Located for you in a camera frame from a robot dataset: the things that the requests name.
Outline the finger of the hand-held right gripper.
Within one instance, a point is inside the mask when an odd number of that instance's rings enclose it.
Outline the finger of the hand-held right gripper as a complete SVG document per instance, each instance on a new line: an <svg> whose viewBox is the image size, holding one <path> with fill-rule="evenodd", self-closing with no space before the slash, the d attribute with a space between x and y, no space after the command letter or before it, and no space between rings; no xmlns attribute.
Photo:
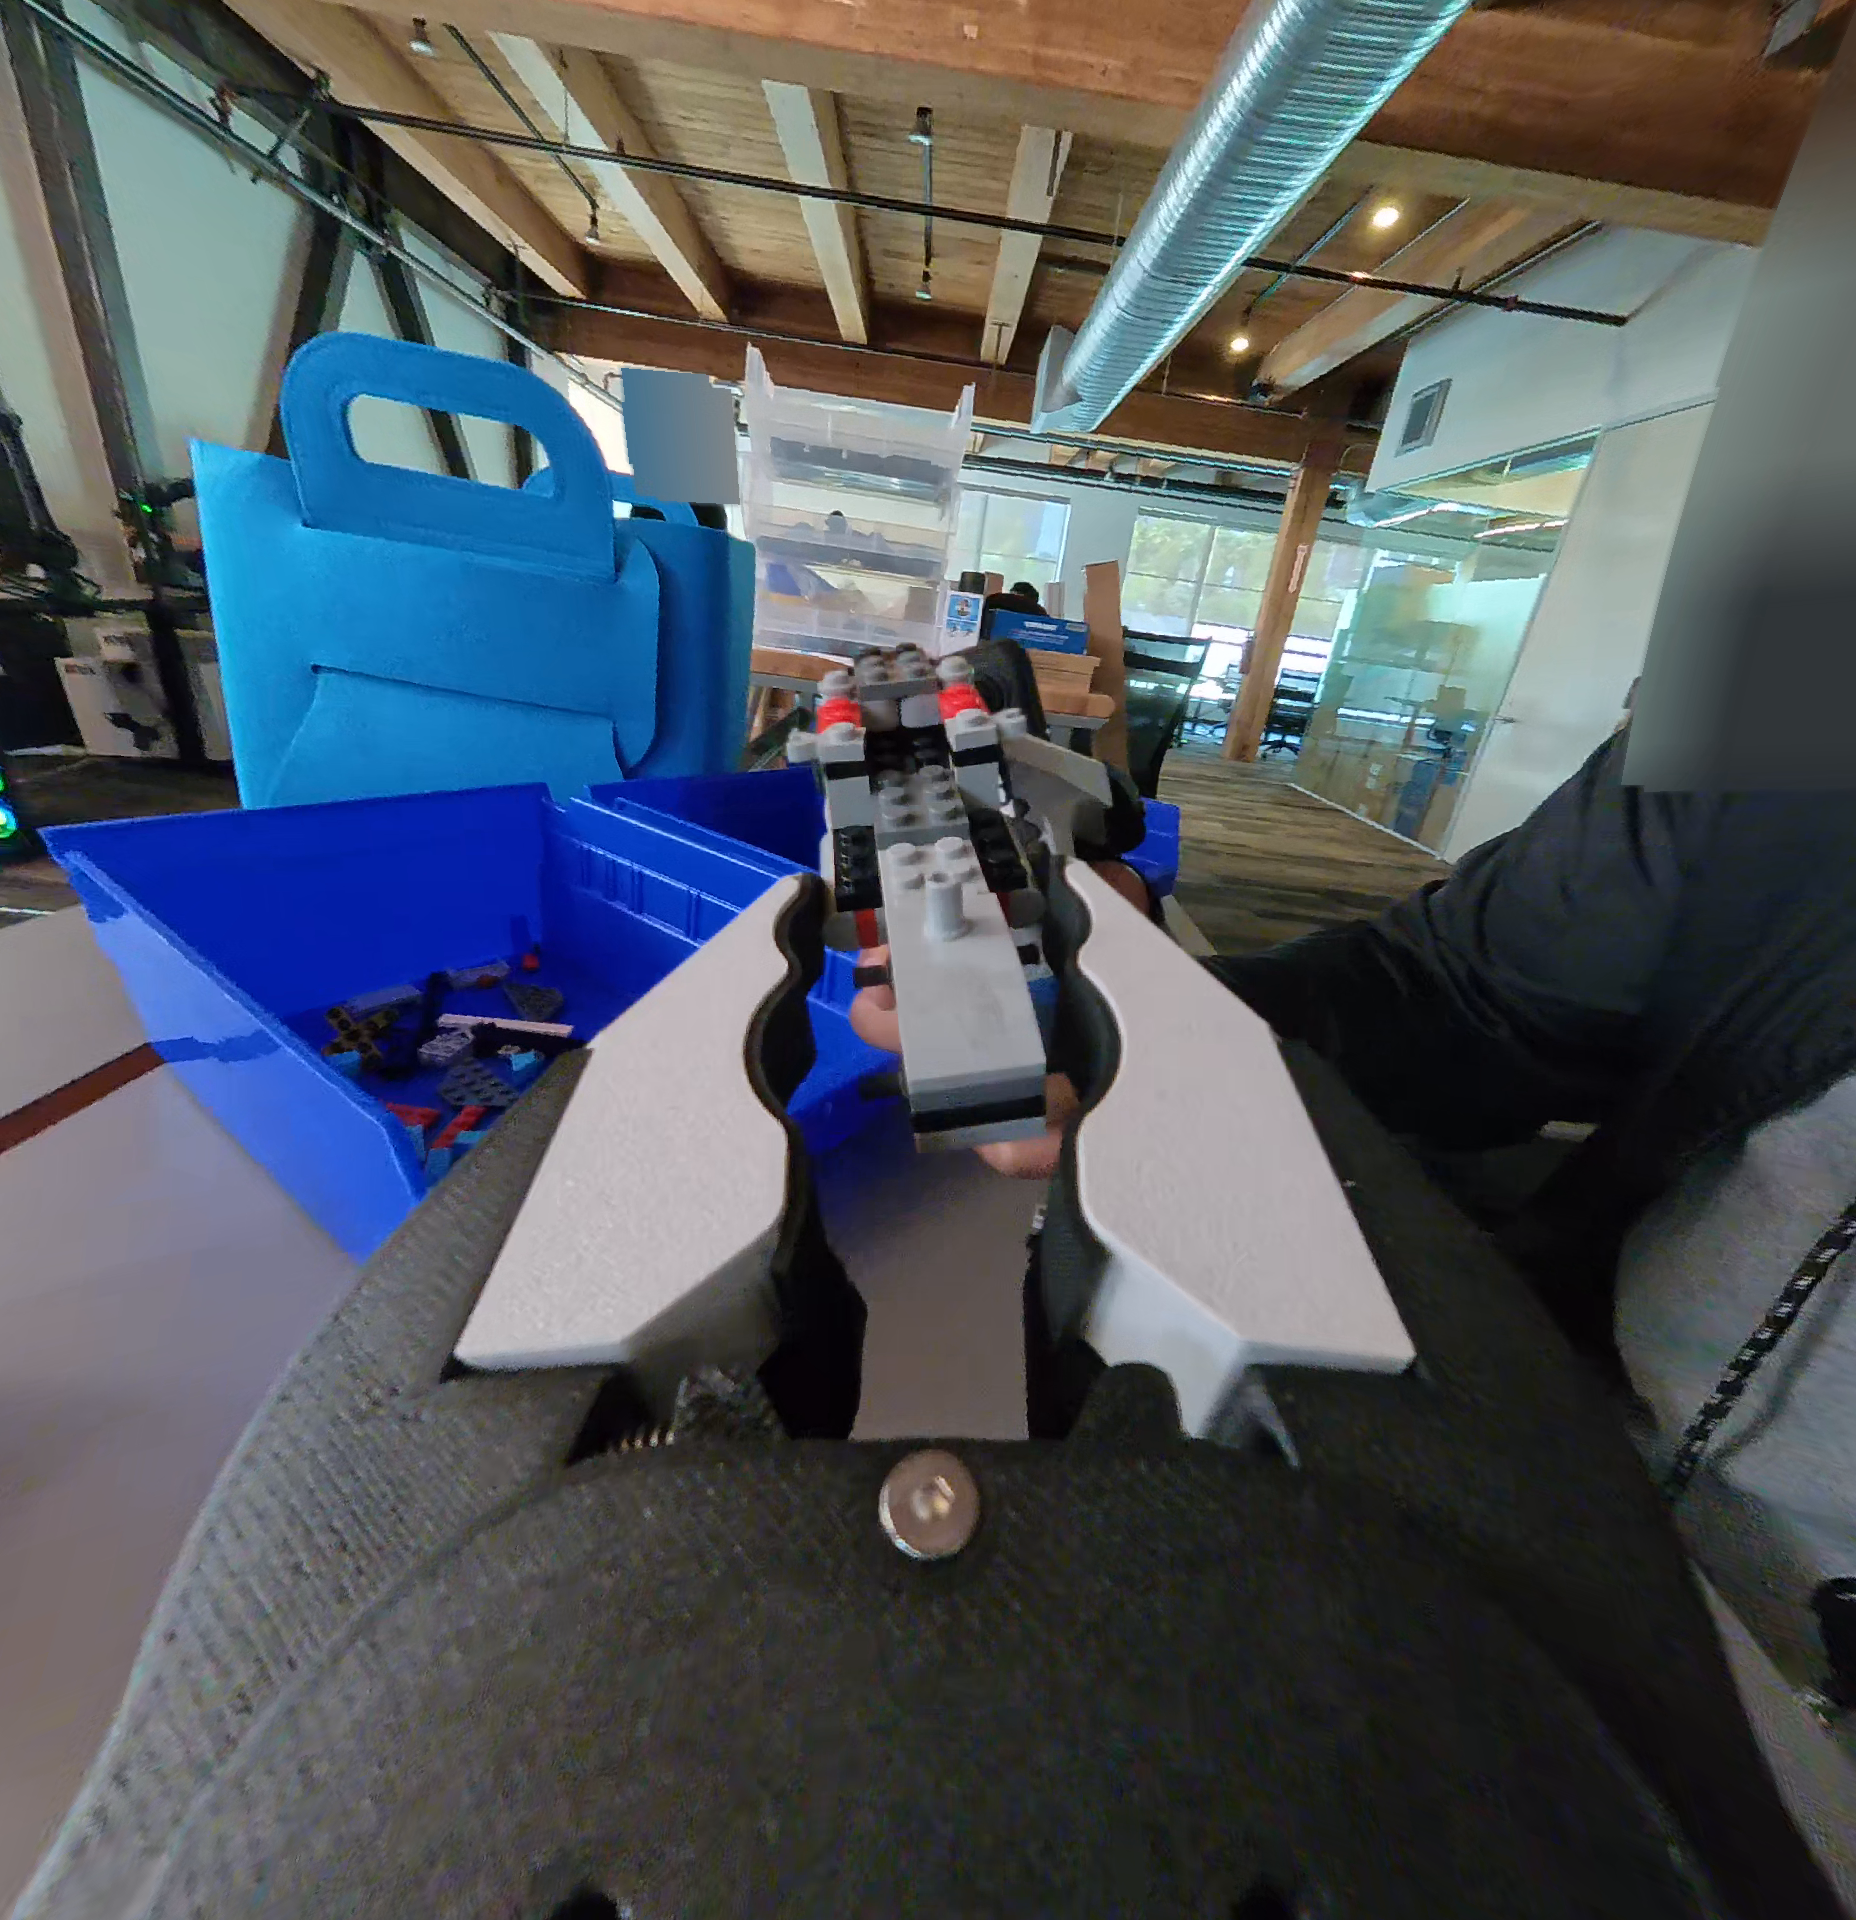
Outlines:
<svg viewBox="0 0 1856 1920"><path fill-rule="evenodd" d="M1006 772L1010 800L1056 857L1096 857L1103 848L1112 766L1044 734L1006 731Z"/></svg>

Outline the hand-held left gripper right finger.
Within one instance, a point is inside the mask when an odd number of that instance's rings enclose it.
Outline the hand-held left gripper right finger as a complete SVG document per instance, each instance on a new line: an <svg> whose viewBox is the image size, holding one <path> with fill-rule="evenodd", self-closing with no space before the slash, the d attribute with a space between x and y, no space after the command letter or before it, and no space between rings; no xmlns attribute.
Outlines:
<svg viewBox="0 0 1856 1920"><path fill-rule="evenodd" d="M1090 862L1044 944L1081 1088L1034 1256L1034 1422L1153 1367L1189 1436L1234 1436L1264 1374L1400 1378L1414 1335L1276 1035Z"/></svg>

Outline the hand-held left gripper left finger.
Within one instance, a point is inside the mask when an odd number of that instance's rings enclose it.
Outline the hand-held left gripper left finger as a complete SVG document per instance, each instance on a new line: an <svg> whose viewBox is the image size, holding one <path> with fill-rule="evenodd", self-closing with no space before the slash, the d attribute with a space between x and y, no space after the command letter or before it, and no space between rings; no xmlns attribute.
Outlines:
<svg viewBox="0 0 1856 1920"><path fill-rule="evenodd" d="M461 1323L477 1374L601 1366L662 1415L707 1367L841 1440L868 1306L829 1251L794 1104L826 891L780 877L587 1048Z"/></svg>

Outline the pile of toy bricks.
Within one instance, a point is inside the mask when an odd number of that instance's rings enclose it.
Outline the pile of toy bricks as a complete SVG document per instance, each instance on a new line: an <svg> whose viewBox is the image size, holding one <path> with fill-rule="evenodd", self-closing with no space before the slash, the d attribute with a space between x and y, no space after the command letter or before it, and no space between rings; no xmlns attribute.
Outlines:
<svg viewBox="0 0 1856 1920"><path fill-rule="evenodd" d="M569 1017L529 948L342 996L322 1010L318 1052L388 1108L436 1179L578 1044Z"/></svg>

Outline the grey toy brick vehicle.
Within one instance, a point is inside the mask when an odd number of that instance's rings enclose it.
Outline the grey toy brick vehicle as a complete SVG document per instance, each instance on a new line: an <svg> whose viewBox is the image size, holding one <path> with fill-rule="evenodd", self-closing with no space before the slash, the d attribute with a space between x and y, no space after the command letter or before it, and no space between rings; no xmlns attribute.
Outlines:
<svg viewBox="0 0 1856 1920"><path fill-rule="evenodd" d="M1018 827L1008 744L964 662L863 647L821 677L790 760L816 776L829 944L893 991L918 1146L1037 1140L1048 1044L1034 977L1044 893Z"/></svg>

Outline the blue plastic bin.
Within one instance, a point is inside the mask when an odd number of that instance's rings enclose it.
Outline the blue plastic bin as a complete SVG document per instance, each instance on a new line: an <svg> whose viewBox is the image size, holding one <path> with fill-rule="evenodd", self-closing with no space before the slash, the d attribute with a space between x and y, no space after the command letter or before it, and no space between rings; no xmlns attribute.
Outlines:
<svg viewBox="0 0 1856 1920"><path fill-rule="evenodd" d="M326 1007L537 948L593 1037L795 869L541 785L83 823L47 841L155 1052L356 1260L435 1179L318 1052Z"/></svg>
<svg viewBox="0 0 1856 1920"><path fill-rule="evenodd" d="M585 797L604 807L643 807L672 823L685 823L748 851L780 857L783 862L821 869L824 800L816 780L801 766L690 780L623 780L591 785ZM1143 811L1145 834L1127 855L1127 862L1143 871L1159 898L1171 898L1179 878L1183 814L1176 803L1164 800L1143 800Z"/></svg>

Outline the grey desk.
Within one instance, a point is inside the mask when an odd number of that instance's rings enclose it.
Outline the grey desk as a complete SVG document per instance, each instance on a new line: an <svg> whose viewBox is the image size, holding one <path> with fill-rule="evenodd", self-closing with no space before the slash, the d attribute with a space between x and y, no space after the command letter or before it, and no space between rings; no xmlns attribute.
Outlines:
<svg viewBox="0 0 1856 1920"><path fill-rule="evenodd" d="M868 1302L858 1433L1021 1436L1037 1185L872 1128L824 1208ZM0 1151L0 1917L208 1482L353 1278L167 1067Z"/></svg>

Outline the person's right hand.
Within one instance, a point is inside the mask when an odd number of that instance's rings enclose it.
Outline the person's right hand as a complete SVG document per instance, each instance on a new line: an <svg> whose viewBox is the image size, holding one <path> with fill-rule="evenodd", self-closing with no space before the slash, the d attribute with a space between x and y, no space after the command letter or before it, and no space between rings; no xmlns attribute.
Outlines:
<svg viewBox="0 0 1856 1920"><path fill-rule="evenodd" d="M895 991L890 983L858 989L850 1007L850 1021L863 1044L884 1052L902 1052L902 1025L895 1010ZM1044 1119L1040 1135L990 1138L971 1143L971 1151L1006 1179L1050 1179L1062 1155L1062 1131L1068 1119L1081 1108L1081 1088L1068 1073L1048 1073L1041 1083L1041 1099Z"/></svg>

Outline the black office chair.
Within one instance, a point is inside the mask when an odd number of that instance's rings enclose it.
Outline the black office chair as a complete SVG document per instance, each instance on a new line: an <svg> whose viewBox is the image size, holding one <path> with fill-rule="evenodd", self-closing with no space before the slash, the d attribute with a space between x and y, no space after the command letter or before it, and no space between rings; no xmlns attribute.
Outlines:
<svg viewBox="0 0 1856 1920"><path fill-rule="evenodd" d="M1206 640L1124 630L1127 751L1124 763L1143 797L1159 794L1162 771L1179 737Z"/></svg>

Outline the clear plastic drawer stack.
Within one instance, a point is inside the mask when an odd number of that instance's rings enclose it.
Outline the clear plastic drawer stack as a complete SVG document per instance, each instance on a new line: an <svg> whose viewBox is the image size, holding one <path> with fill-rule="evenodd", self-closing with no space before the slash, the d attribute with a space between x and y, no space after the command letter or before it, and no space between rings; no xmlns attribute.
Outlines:
<svg viewBox="0 0 1856 1920"><path fill-rule="evenodd" d="M950 645L950 568L972 385L944 414L780 385L748 345L752 641L854 657Z"/></svg>

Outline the person's grey hoodie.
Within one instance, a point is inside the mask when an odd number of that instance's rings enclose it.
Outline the person's grey hoodie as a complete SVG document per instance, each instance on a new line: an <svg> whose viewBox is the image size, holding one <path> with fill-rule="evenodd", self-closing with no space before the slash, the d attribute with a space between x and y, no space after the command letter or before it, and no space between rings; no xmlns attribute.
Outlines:
<svg viewBox="0 0 1856 1920"><path fill-rule="evenodd" d="M1615 1346L1782 1801L1856 1917L1856 1068L1709 1146L1623 1242Z"/></svg>

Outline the blue felt bag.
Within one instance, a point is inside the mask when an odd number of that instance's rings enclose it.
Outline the blue felt bag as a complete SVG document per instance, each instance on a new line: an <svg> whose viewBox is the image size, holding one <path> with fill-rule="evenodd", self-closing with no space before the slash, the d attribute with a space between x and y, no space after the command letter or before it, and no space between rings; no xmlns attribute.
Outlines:
<svg viewBox="0 0 1856 1920"><path fill-rule="evenodd" d="M522 427L522 489L369 462L353 406ZM477 785L574 797L729 772L745 744L752 544L690 505L619 517L570 402L505 359L318 334L294 353L287 454L195 444L203 569L239 803Z"/></svg>

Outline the black white drawstring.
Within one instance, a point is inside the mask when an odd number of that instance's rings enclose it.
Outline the black white drawstring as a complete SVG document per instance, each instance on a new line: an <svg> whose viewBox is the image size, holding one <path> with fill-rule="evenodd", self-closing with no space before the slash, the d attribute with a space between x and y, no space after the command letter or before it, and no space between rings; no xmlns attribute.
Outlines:
<svg viewBox="0 0 1856 1920"><path fill-rule="evenodd" d="M1755 1385L1758 1371L1782 1348L1782 1343L1793 1335L1796 1322L1808 1308L1813 1295L1826 1288L1826 1282L1845 1266L1851 1251L1856 1247L1856 1189L1845 1202L1845 1208L1826 1225L1826 1232L1808 1242L1802 1260L1793 1266L1790 1278L1782 1284L1777 1295L1767 1306L1755 1328L1745 1338L1745 1343L1728 1358L1723 1378L1700 1402L1695 1419L1685 1423L1677 1446L1668 1454L1666 1474L1659 1480L1659 1492L1666 1502L1677 1502L1702 1457L1709 1454L1716 1433L1730 1423L1740 1412L1745 1395Z"/></svg>

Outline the silver air duct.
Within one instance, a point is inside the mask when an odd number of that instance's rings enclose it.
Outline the silver air duct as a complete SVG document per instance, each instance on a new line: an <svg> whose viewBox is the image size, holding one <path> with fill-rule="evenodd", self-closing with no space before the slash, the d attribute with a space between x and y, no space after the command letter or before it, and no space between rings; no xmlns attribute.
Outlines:
<svg viewBox="0 0 1856 1920"><path fill-rule="evenodd" d="M1083 327L1048 334L1031 423L1102 427L1464 11L1466 3L1251 3Z"/></svg>

